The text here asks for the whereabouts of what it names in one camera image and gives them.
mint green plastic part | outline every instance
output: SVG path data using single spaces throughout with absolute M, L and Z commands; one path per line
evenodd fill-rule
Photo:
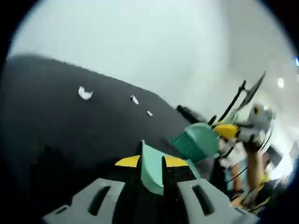
M 208 124 L 196 123 L 169 141 L 185 160 L 198 163 L 219 150 L 218 134 Z
M 162 157 L 168 155 L 148 145 L 142 140 L 141 182 L 150 192 L 163 195 Z

black metal rod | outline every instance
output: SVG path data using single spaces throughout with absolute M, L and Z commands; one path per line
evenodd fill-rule
M 241 92 L 245 89 L 245 84 L 246 84 L 246 81 L 244 81 L 242 83 L 242 85 L 239 87 L 237 94 L 235 95 L 232 102 L 229 104 L 226 111 L 222 114 L 222 116 L 219 118 L 218 121 L 223 120 L 226 117 L 226 115 L 229 113 L 229 111 L 232 109 L 233 105 L 236 103 L 237 99 L 239 98 Z

yellow stripe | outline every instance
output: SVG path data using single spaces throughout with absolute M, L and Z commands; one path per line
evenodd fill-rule
M 118 162 L 115 163 L 116 166 L 121 166 L 121 167 L 136 167 L 137 166 L 137 161 L 139 159 L 139 155 L 131 156 L 124 158 L 122 160 L 119 160 Z M 166 160 L 166 166 L 167 167 L 184 167 L 188 166 L 188 164 L 177 157 L 173 156 L 165 156 Z

person's arm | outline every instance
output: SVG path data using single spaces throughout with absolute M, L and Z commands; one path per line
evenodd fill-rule
M 256 189 L 260 186 L 264 177 L 263 159 L 259 147 L 244 143 L 247 153 L 247 182 L 250 189 Z

yellow part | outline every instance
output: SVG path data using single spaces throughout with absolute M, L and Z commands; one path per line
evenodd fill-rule
M 139 155 L 135 155 L 135 156 L 124 158 L 122 160 L 119 160 L 117 163 L 115 163 L 115 166 L 136 167 L 139 157 L 140 157 Z M 185 162 L 184 160 L 177 158 L 177 157 L 165 156 L 165 160 L 166 160 L 167 167 L 188 166 L 187 162 Z
M 238 132 L 238 126 L 233 124 L 217 125 L 214 131 L 226 139 L 233 139 Z

